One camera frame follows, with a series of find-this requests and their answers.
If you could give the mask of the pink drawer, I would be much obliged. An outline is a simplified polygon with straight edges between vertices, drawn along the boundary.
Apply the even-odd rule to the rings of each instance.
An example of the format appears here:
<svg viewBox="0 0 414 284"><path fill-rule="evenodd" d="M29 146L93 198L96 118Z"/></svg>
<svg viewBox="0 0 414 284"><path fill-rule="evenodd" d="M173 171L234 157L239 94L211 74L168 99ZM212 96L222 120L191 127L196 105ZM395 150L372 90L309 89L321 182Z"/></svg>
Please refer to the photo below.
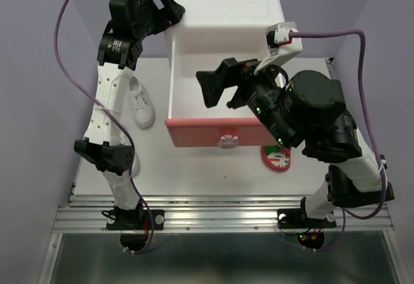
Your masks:
<svg viewBox="0 0 414 284"><path fill-rule="evenodd" d="M169 55L171 75L168 116L165 121L176 147L217 147L224 145L264 146L275 144L272 135L248 106L230 109L236 86L218 94L205 93L196 73L214 71L227 58L237 61L259 59L267 55L265 43L219 38L199 39L174 34Z"/></svg>

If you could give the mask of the red patterned sandal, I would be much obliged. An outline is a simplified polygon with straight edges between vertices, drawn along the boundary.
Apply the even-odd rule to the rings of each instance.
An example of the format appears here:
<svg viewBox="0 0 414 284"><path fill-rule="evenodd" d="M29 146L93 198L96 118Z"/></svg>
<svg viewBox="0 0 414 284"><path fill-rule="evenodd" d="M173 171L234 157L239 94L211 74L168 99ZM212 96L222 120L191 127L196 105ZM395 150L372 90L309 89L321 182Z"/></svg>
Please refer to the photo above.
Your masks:
<svg viewBox="0 0 414 284"><path fill-rule="evenodd" d="M291 164L290 148L262 146L260 154L263 164L271 170L276 172L285 172L289 170Z"/></svg>

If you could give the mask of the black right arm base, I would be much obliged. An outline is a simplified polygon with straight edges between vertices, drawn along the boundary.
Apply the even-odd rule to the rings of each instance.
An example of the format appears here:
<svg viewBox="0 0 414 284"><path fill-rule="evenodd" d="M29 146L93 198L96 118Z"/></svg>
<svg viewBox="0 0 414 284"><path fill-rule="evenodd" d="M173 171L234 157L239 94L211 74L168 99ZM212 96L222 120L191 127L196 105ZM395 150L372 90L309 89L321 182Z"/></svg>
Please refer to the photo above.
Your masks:
<svg viewBox="0 0 414 284"><path fill-rule="evenodd" d="M278 224L282 230L309 230L313 228L336 228L336 221L308 218L304 208L282 208L277 210Z"/></svg>

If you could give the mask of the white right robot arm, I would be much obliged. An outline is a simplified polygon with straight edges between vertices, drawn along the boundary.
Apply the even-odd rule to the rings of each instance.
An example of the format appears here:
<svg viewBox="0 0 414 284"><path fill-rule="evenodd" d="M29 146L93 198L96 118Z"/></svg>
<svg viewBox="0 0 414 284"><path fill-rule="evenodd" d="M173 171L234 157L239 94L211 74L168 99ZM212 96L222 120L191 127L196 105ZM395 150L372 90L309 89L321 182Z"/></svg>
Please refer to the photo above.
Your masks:
<svg viewBox="0 0 414 284"><path fill-rule="evenodd" d="M204 104L214 107L235 87L230 109L248 107L284 148L301 146L304 156L328 165L321 187L285 214L286 222L312 226L334 208L382 206L395 198L383 157L365 142L346 108L341 83L304 70L289 77L279 65L258 71L257 60L228 58L214 71L198 71Z"/></svg>

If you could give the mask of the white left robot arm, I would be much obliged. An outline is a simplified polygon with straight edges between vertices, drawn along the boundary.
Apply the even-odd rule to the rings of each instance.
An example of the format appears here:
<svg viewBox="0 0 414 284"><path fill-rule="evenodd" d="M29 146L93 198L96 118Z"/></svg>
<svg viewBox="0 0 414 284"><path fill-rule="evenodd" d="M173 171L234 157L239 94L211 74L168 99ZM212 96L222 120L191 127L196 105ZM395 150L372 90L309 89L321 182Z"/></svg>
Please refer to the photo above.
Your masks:
<svg viewBox="0 0 414 284"><path fill-rule="evenodd" d="M138 228L144 213L136 206L140 197L134 189L130 169L135 158L132 142L122 143L125 129L120 124L124 96L142 53L143 40L179 23L185 13L175 0L110 0L111 19L98 46L98 85L91 121L74 150L102 172L114 197L124 210L122 221Z"/></svg>

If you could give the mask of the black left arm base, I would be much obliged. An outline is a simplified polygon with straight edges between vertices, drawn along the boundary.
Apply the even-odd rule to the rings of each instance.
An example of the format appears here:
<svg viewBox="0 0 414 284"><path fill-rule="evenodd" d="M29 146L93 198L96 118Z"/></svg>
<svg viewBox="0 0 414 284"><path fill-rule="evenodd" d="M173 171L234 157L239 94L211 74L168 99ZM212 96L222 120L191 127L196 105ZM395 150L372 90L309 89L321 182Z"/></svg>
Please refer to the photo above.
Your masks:
<svg viewBox="0 0 414 284"><path fill-rule="evenodd" d="M153 225L147 209L142 204L138 204L134 210L123 210L114 207L111 210L103 210L101 214L106 218L106 229L110 231L126 230L151 230L164 229L164 210L151 210Z"/></svg>

